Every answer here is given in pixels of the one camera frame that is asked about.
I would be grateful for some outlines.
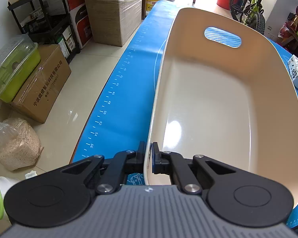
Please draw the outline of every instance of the beige plastic bin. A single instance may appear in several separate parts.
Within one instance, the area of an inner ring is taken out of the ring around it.
[[[208,27],[239,36],[241,45],[207,39]],[[154,141],[162,151],[203,154],[280,182],[298,204],[296,91],[274,46],[237,21],[179,11],[161,61],[144,164],[147,185],[169,184],[167,175],[152,173]]]

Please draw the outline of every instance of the clear plastic lid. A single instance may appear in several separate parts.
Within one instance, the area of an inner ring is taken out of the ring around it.
[[[28,35],[15,36],[0,49],[0,94],[22,68],[36,44]]]

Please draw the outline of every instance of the bicycle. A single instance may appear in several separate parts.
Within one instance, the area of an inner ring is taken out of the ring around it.
[[[262,0],[230,0],[232,18],[264,35],[265,18]]]

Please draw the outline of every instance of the black circular joint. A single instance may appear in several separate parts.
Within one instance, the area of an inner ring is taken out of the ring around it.
[[[91,194],[74,175],[51,175],[20,182],[5,195],[4,207],[11,221],[30,227],[54,227],[79,217]]]
[[[220,218],[244,227],[277,225],[293,208],[285,186],[251,173],[223,176],[210,188],[207,201]]]
[[[248,185],[236,189],[234,198],[244,206],[257,207],[266,205],[271,200],[271,195],[262,187]]]

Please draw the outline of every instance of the ribbed gray surface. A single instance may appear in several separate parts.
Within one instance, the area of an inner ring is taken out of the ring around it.
[[[198,196],[176,186],[127,186],[99,196],[79,219],[63,226],[35,229],[14,225],[2,238],[289,238],[297,237],[284,224],[250,229],[226,223]]]

